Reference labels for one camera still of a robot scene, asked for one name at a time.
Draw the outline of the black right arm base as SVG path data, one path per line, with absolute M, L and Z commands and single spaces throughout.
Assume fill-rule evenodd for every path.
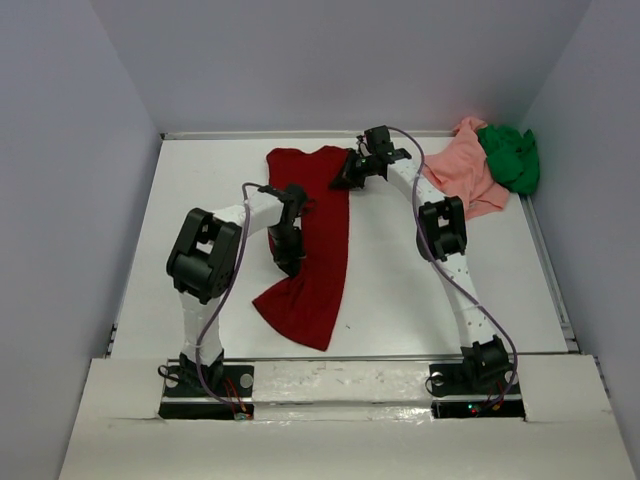
M 485 419 L 525 417 L 513 363 L 500 338 L 461 349 L 457 362 L 429 366 L 425 389 L 434 418 Z

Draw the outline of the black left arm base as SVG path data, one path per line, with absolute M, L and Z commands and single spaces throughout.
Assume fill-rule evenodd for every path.
M 252 420 L 254 372 L 249 364 L 226 364 L 217 384 L 204 389 L 195 372 L 177 363 L 160 365 L 157 373 L 163 390 L 158 415 L 166 420 Z

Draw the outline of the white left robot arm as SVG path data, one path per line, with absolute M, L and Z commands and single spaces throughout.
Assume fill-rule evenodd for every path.
M 186 379 L 201 395 L 215 392 L 224 372 L 224 348 L 219 315 L 235 283 L 248 238 L 267 231 L 272 257 L 289 277 L 298 275 L 305 257 L 296 220 L 308 203 L 304 189 L 290 184 L 242 185 L 241 203 L 213 212 L 190 210 L 166 264 L 179 294 L 184 319 L 184 343 L 176 379 Z

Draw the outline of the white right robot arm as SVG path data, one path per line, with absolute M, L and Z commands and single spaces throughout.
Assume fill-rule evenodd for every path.
M 467 230 L 464 204 L 447 196 L 424 176 L 426 155 L 418 143 L 420 162 L 391 139 L 392 129 L 378 126 L 357 137 L 331 181 L 334 190 L 362 189 L 368 178 L 382 177 L 407 199 L 416 225 L 421 257 L 438 273 L 456 320 L 462 360 L 427 380 L 436 397 L 462 394 L 505 395 L 513 388 L 514 367 L 508 349 L 510 337 L 476 298 L 466 257 Z

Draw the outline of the dark red t-shirt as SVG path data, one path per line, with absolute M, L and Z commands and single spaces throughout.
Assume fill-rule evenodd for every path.
M 329 185 L 347 155 L 346 149 L 323 146 L 312 153 L 276 148 L 266 156 L 269 183 L 301 186 L 313 206 L 301 219 L 306 257 L 299 274 L 269 287 L 253 305 L 279 334 L 319 351 L 329 347 L 346 281 L 349 192 Z

